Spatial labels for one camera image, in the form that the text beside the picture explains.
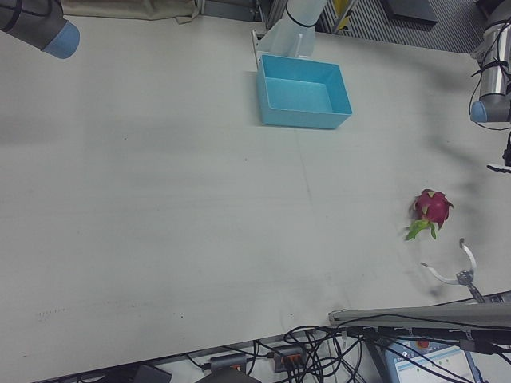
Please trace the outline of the grey white robot hand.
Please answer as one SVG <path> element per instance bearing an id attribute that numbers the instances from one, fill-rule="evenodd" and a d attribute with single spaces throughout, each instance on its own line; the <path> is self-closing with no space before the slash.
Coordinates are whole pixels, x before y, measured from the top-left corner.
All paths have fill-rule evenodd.
<path id="1" fill-rule="evenodd" d="M 508 136 L 507 145 L 502 154 L 503 164 L 487 164 L 486 167 L 493 172 L 500 172 L 504 174 L 511 173 L 511 141 Z"/>

